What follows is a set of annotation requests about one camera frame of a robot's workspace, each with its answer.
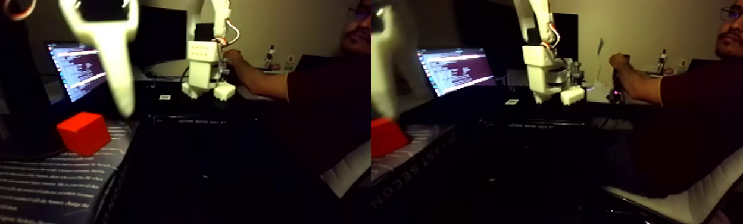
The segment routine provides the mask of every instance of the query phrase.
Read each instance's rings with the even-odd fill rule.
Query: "mustache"
[[[352,35],[360,35],[361,37],[364,38],[364,40],[367,40],[368,42],[372,41],[372,29],[357,28],[353,31],[349,31],[348,33],[346,33],[344,37],[348,38],[348,37],[351,37]]]
[[[721,38],[733,38],[733,39],[736,39],[739,45],[743,45],[743,38],[741,38],[741,35],[739,35],[739,33],[735,31],[727,31],[727,32],[721,33],[721,35],[719,35],[719,39]]]

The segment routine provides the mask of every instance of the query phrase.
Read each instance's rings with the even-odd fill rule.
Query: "man's arm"
[[[660,99],[660,80],[649,77],[643,71],[635,70],[622,54],[611,56],[611,65],[618,70],[622,86],[630,97],[652,104],[662,105]]]
[[[240,51],[224,52],[228,63],[236,70],[238,79],[255,95],[268,96],[288,101],[288,74],[266,75],[244,60]]]

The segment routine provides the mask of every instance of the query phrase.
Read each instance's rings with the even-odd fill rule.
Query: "red cube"
[[[99,114],[81,112],[60,122],[57,128],[66,147],[82,156],[92,156],[111,142],[105,119]]]
[[[389,119],[371,121],[371,157],[381,158],[404,147],[409,141],[399,125]]]

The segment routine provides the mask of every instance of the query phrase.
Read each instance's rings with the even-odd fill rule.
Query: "man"
[[[315,70],[266,75],[247,63],[240,51],[224,53],[251,93],[288,102],[269,116],[271,132],[280,135],[283,148],[296,160],[319,175],[371,136],[371,10],[372,0],[350,9],[341,38],[343,57]]]
[[[686,191],[743,147],[743,0],[722,9],[714,65],[653,79],[611,56],[632,98],[662,107],[608,149],[609,184],[664,198]]]

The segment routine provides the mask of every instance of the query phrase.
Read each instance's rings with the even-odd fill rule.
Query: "white chair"
[[[605,186],[608,193],[660,217],[679,223],[703,223],[710,220],[723,203],[725,194],[743,181],[743,147],[690,189],[667,198],[646,198]]]
[[[320,177],[338,198],[342,198],[369,167],[372,167],[372,140],[349,152]]]

